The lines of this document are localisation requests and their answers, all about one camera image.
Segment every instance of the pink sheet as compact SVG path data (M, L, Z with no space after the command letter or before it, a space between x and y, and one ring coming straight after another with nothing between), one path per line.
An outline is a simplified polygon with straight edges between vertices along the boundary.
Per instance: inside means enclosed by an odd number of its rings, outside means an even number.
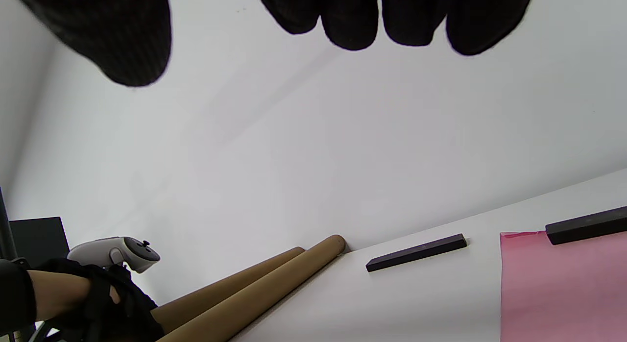
M501 342L627 342L627 233L501 233Z

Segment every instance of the white surface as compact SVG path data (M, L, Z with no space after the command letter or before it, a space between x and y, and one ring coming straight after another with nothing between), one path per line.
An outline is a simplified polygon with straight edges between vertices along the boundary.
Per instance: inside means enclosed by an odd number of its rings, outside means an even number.
M0 186L8 194L54 40L18 0L0 0Z
M332 233L365 248L621 170L625 2L533 0L464 58L443 27L347 52L321 27L284 34L259 0L172 0L150 88L56 52L11 217L150 241L164 302Z
M234 342L498 342L500 232L627 204L627 170L336 260ZM372 258L464 233L468 248L368 273Z

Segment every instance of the black knit glove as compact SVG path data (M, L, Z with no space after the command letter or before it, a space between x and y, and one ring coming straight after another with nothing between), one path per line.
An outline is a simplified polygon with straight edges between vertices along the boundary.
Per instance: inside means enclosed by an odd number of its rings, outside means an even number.
M113 81L138 87L166 69L172 41L168 0L22 0L61 42Z
M407 46L425 46L446 14L452 47L474 55L516 28L530 0L382 0L387 35ZM262 0L291 34L310 31L318 17L332 43L349 50L368 47L377 35L377 0Z

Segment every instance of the brown paper tube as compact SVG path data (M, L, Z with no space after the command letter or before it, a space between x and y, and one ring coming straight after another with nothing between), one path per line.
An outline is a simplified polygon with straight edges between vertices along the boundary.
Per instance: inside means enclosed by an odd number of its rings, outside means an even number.
M345 245L339 235L328 237L158 342L226 342L335 259Z
M298 246L280 253L244 271L155 308L151 312L152 316L161 324L165 333L170 333L304 251L305 249Z

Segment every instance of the white vr controller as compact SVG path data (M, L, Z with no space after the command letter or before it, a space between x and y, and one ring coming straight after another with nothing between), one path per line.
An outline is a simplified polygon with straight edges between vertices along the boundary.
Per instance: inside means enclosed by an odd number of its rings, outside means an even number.
M105 269L126 262L131 270L143 273L161 260L149 245L131 237L98 239L76 246L67 258L81 265L96 265Z

